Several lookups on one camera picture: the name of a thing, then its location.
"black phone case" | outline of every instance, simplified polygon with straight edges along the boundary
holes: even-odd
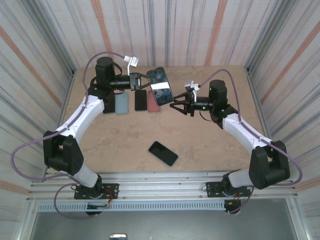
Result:
[[[147,110],[147,90],[136,90],[134,92],[134,110]]]

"phone case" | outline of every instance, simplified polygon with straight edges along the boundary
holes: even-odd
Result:
[[[129,94],[127,92],[115,95],[115,113],[119,115],[129,113]]]
[[[157,112],[160,112],[160,110],[161,110],[160,107],[157,105],[157,102],[155,100],[155,96],[151,90],[148,91],[147,110],[150,113],[157,113]]]
[[[136,90],[134,92],[134,110],[146,111],[147,110],[147,90]]]

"striped wall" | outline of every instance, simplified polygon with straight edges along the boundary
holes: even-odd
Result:
[[[289,3],[250,68],[273,138],[283,140],[303,167],[296,189],[313,239],[320,239],[320,1]],[[297,176],[292,165],[291,171]]]
[[[0,239],[12,239],[23,212],[30,182],[11,168],[19,145],[54,130],[61,114],[71,71],[63,67],[24,1],[0,2]],[[44,171],[42,145],[16,155],[27,175]]]
[[[279,0],[36,0],[76,67],[101,51],[140,66],[244,65]]]

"wooden tabletop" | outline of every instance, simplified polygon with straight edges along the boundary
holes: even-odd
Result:
[[[145,74],[153,68],[155,67],[137,67],[134,71]],[[201,84],[221,68],[229,70],[235,80],[243,118],[262,133],[243,66],[164,67],[174,96],[185,92],[186,81],[194,80],[195,83]],[[65,120],[77,109],[84,97],[85,91],[81,83],[83,71],[81,68],[76,72]],[[88,85],[95,75],[95,69],[90,68],[85,78]],[[225,81],[228,102],[237,108],[229,76],[220,72],[213,79]],[[101,113],[81,139],[80,148],[84,161],[93,171],[219,171],[249,166],[250,154],[245,148],[215,123],[203,120],[198,112],[194,117],[186,116],[170,108],[168,104],[162,106],[160,112],[137,112],[134,107],[134,92],[130,90],[127,92],[129,113],[126,115]],[[208,93],[209,84],[199,90],[198,96],[207,97]],[[202,113],[206,118],[210,118],[208,112]],[[166,166],[148,152],[154,141],[159,141],[178,155],[174,166]]]

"purple cable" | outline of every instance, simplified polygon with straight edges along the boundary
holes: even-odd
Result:
[[[235,84],[235,81],[234,81],[234,78],[232,77],[231,73],[227,70],[227,69],[220,69],[216,72],[214,72],[210,77],[208,77],[207,80],[205,80],[201,85],[200,85],[200,88],[205,85],[207,82],[209,82],[217,73],[219,72],[226,72],[230,79],[231,79],[231,82],[232,82],[232,86],[233,86],[233,90],[234,90],[234,95],[235,95],[235,100],[236,100],[236,105],[237,105],[237,108],[238,108],[238,119],[239,119],[239,122],[241,123],[241,125],[249,132],[251,133],[254,137],[256,137],[258,140],[260,140],[261,142],[263,142],[264,144],[267,144],[269,147],[273,148],[274,150],[278,151],[279,153],[281,153],[282,155],[284,155],[286,158],[290,159],[293,164],[298,168],[298,171],[299,171],[299,178],[296,180],[296,181],[293,181],[293,182],[290,182],[290,183],[277,183],[277,184],[274,184],[275,186],[281,186],[281,187],[288,187],[288,186],[292,186],[292,185],[295,185],[295,184],[298,184],[301,180],[302,180],[302,177],[303,177],[303,171],[302,171],[302,168],[299,166],[299,164],[297,163],[297,161],[291,157],[289,154],[287,154],[286,152],[282,151],[281,149],[279,149],[278,147],[276,147],[275,145],[271,144],[270,142],[267,142],[266,140],[264,139],[260,139],[260,136],[258,136],[257,134],[255,134],[250,128],[248,128],[243,122],[242,122],[242,119],[241,119],[241,111],[240,111],[240,102],[239,102],[239,98],[238,98],[238,93],[237,93],[237,89],[236,89],[236,84]]]
[[[233,213],[239,211],[241,208],[243,208],[244,205],[246,205],[248,203],[248,201],[251,198],[252,194],[254,193],[254,189],[255,189],[255,186],[251,186],[251,187],[252,187],[252,190],[251,190],[248,198],[244,201],[244,203],[242,203],[242,205],[240,207],[236,208],[235,210],[230,211],[229,214],[233,214]]]
[[[54,209],[56,210],[56,212],[58,214],[60,214],[61,216],[65,217],[66,219],[72,219],[72,220],[81,220],[81,219],[90,219],[90,218],[93,218],[95,217],[95,215],[91,215],[91,216],[68,216],[68,215],[65,215],[64,213],[62,213],[59,209],[58,209],[58,206],[57,206],[57,197],[58,197],[58,194],[60,193],[60,191],[62,189],[64,189],[65,187],[68,187],[68,186],[71,186],[71,185],[74,185],[74,183],[68,183],[66,185],[63,185],[62,187],[59,188],[58,191],[56,191],[55,195],[54,195],[54,199],[53,199],[53,205],[54,205]]]
[[[44,180],[48,180],[48,179],[53,179],[53,178],[59,178],[59,177],[69,177],[70,179],[74,180],[76,183],[79,184],[79,181],[76,180],[74,177],[72,177],[71,175],[67,174],[67,173],[61,173],[61,174],[57,174],[57,175],[52,175],[52,176],[47,176],[47,177],[33,177],[33,176],[27,176],[25,175],[24,173],[22,173],[16,166],[15,164],[15,154],[22,148],[24,147],[27,147],[31,144],[35,144],[37,142],[40,142],[40,141],[43,141],[43,140],[47,140],[47,139],[50,139],[50,138],[53,138],[55,136],[58,136],[60,135],[61,133],[63,133],[64,131],[66,131],[72,124],[74,124],[78,118],[80,118],[81,114],[84,112],[84,110],[86,109],[86,104],[88,103],[88,87],[85,83],[85,78],[86,78],[86,73],[87,73],[87,70],[88,70],[88,67],[89,67],[89,64],[92,62],[92,60],[94,58],[96,58],[97,56],[99,55],[102,55],[102,54],[113,54],[113,55],[116,55],[116,56],[119,56],[120,58],[125,58],[124,56],[116,53],[116,52],[113,52],[113,51],[103,51],[103,52],[99,52],[97,53],[96,55],[94,55],[93,57],[90,58],[90,60],[88,61],[88,63],[86,64],[85,66],[85,69],[84,69],[84,73],[83,73],[83,77],[82,77],[82,84],[84,86],[84,89],[85,89],[85,100],[84,100],[84,106],[81,108],[80,112],[78,113],[78,115],[67,125],[66,128],[58,131],[58,132],[55,132],[51,135],[48,135],[48,136],[45,136],[45,137],[41,137],[41,138],[38,138],[38,139],[35,139],[35,140],[32,140],[30,142],[27,142],[27,143],[24,143],[18,147],[16,147],[13,152],[11,153],[11,156],[10,156],[10,163],[11,163],[11,166],[13,168],[13,170],[19,174],[21,177],[25,178],[25,179],[28,179],[28,180],[31,180],[31,181],[44,181]]]

